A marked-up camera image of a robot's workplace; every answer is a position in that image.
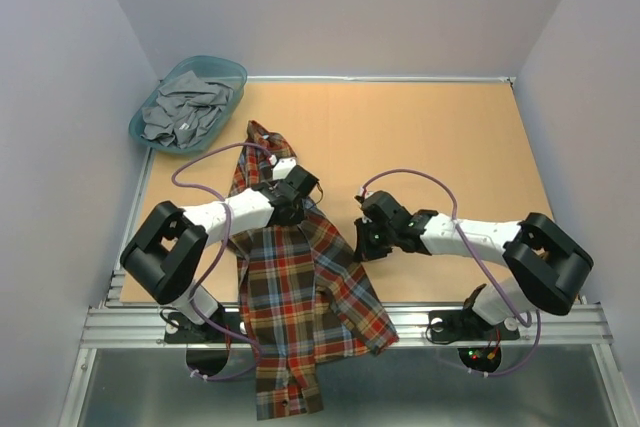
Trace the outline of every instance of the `red plaid shirt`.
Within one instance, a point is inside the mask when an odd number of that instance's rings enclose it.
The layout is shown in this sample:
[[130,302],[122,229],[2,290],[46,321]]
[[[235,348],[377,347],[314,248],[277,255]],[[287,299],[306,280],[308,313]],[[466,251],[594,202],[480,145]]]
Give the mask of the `red plaid shirt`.
[[[250,121],[248,142],[294,157],[284,138]],[[245,147],[230,194],[271,179],[265,155]],[[308,201],[306,219],[232,238],[239,301],[263,358],[256,371],[258,420],[322,410],[316,363],[378,354],[398,340],[362,266],[338,230]]]

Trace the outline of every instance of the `gray cloth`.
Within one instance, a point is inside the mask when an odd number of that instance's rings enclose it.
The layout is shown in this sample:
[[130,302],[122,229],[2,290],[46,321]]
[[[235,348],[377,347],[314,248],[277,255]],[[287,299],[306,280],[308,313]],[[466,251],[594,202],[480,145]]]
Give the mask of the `gray cloth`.
[[192,71],[160,87],[157,105],[144,107],[142,137],[164,146],[191,147],[209,131],[225,109],[233,89],[205,82]]

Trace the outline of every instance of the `gray wall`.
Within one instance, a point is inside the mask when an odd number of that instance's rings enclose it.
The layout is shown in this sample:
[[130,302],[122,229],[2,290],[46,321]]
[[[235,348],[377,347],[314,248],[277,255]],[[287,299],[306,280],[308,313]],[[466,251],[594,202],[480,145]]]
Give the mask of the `gray wall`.
[[142,152],[155,78],[116,0],[0,0],[0,424],[57,425]]
[[557,219],[596,266],[601,300],[640,405],[640,0],[562,0],[516,82]]
[[119,0],[156,73],[515,75],[559,0]]

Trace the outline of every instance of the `wooden table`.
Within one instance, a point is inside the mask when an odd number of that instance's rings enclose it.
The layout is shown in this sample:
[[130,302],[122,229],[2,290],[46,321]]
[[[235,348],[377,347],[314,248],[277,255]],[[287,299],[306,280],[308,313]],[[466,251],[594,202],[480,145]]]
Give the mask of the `wooden table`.
[[[422,170],[445,182],[458,198],[461,218],[518,220],[530,211],[550,215],[508,84],[251,83],[214,147],[245,140],[251,119],[283,134],[300,164],[320,179],[324,199],[319,207],[351,245],[353,221],[360,215],[353,199],[358,188],[373,175],[398,167]],[[239,153],[230,150],[207,159],[181,179],[226,193]],[[155,156],[139,222],[167,199],[182,206],[213,200],[204,192],[171,184],[172,172],[184,162],[181,157]],[[451,211],[446,194],[419,177],[398,174],[372,188],[388,190],[410,211]],[[216,249],[205,252],[199,272]],[[367,263],[366,270],[385,302],[460,301],[486,281],[472,260],[399,250]],[[492,271],[500,280],[509,275],[499,266]],[[236,300],[232,254],[225,254],[205,286],[221,301]],[[151,298],[127,277],[121,301]]]

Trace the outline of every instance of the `teal basket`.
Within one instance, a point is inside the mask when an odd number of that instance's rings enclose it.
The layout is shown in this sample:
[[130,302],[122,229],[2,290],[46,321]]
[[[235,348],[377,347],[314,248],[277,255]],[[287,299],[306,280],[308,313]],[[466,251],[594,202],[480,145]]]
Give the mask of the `teal basket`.
[[[172,81],[176,77],[189,72],[190,70],[201,78],[213,78],[219,80],[221,83],[228,85],[233,89],[233,96],[226,109],[216,118],[211,129],[207,132],[207,135],[202,137],[197,144],[192,145],[186,149],[180,149],[175,146],[165,147],[164,145],[153,142],[151,140],[143,139],[142,133],[144,132],[145,123],[142,120],[142,109],[144,107],[156,105],[156,98],[158,97],[158,89],[167,82]],[[167,152],[169,154],[178,155],[197,155],[205,152],[213,141],[220,135],[222,129],[227,124],[234,110],[240,103],[242,96],[244,95],[244,85],[247,83],[247,71],[240,64],[231,62],[230,60],[219,59],[217,57],[211,57],[208,55],[197,55],[195,57],[189,57],[176,65],[173,70],[167,75],[160,85],[154,90],[151,95],[144,101],[144,104],[140,106],[135,113],[131,122],[129,122],[129,135],[133,139],[147,147],[152,149]]]

